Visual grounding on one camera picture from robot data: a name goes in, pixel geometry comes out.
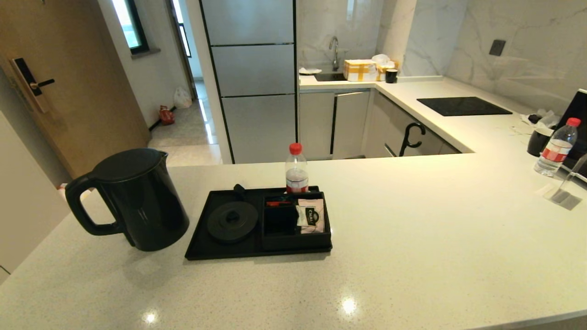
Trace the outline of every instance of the black mug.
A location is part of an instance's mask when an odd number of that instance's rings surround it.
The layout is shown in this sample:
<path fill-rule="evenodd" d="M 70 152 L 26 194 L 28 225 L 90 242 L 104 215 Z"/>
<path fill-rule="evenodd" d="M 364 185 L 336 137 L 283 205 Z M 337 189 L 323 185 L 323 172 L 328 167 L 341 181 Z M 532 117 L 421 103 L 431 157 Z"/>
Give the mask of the black mug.
<path fill-rule="evenodd" d="M 130 245 L 155 251 L 179 240 L 190 225 L 167 172 L 168 154 L 155 149 L 132 149 L 101 161 L 90 173 L 68 184 L 65 196 L 73 215 L 92 235 L 123 233 Z M 80 202 L 94 187 L 116 222 L 96 224 Z"/>
<path fill-rule="evenodd" d="M 532 156 L 540 156 L 540 153 L 546 147 L 548 141 L 550 141 L 550 137 L 552 135 L 551 129 L 536 129 L 532 136 L 530 136 L 530 141 L 528 142 L 528 153 Z"/>
<path fill-rule="evenodd" d="M 397 70 L 396 69 L 387 69 L 385 71 L 385 82 L 386 83 L 397 82 Z"/>

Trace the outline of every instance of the window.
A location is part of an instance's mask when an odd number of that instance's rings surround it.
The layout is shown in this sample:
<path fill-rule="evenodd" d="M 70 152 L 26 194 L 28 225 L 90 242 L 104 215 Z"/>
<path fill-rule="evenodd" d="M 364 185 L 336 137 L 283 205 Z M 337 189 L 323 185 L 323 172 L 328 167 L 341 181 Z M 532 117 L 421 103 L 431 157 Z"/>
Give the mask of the window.
<path fill-rule="evenodd" d="M 187 43 L 187 36 L 185 35 L 185 27 L 183 25 L 183 15 L 181 14 L 179 0 L 173 0 L 173 10 L 176 12 L 177 25 L 180 27 L 181 40 L 184 43 L 185 55 L 191 57 L 190 45 Z"/>
<path fill-rule="evenodd" d="M 134 0 L 112 0 L 131 54 L 147 52 L 149 45 Z"/>

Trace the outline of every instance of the red bag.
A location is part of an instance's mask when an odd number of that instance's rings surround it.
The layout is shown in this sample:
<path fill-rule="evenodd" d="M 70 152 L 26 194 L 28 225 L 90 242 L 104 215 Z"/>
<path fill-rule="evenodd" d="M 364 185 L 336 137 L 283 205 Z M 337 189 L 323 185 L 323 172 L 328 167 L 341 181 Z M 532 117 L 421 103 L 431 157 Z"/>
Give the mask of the red bag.
<path fill-rule="evenodd" d="M 176 117 L 173 115 L 173 112 L 169 111 L 166 106 L 160 106 L 159 119 L 161 119 L 163 125 L 171 125 L 176 122 Z"/>

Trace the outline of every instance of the kitchen island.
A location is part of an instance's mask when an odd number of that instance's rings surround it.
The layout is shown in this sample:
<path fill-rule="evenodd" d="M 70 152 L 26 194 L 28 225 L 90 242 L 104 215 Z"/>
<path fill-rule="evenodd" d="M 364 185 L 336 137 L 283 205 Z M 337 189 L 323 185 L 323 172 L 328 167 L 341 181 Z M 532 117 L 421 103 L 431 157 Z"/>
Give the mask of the kitchen island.
<path fill-rule="evenodd" d="M 330 253 L 185 260 L 210 190 L 282 187 L 284 168 L 173 167 L 182 239 L 141 252 L 70 214 L 0 286 L 1 327 L 501 329 L 587 315 L 587 203 L 568 211 L 536 193 L 560 181 L 532 170 L 517 115 L 442 117 L 415 98 L 528 109 L 449 79 L 372 88 L 465 153 L 310 162 Z M 113 221 L 98 194 L 83 204 Z"/>

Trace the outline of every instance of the sink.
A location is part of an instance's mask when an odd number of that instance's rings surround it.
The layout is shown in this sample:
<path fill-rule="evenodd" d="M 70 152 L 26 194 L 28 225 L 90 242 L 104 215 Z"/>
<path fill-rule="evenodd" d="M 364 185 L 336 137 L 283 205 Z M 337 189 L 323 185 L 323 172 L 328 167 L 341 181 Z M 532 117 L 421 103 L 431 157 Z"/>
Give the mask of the sink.
<path fill-rule="evenodd" d="M 318 73 L 314 75 L 319 82 L 337 82 L 345 81 L 345 76 L 342 73 Z"/>

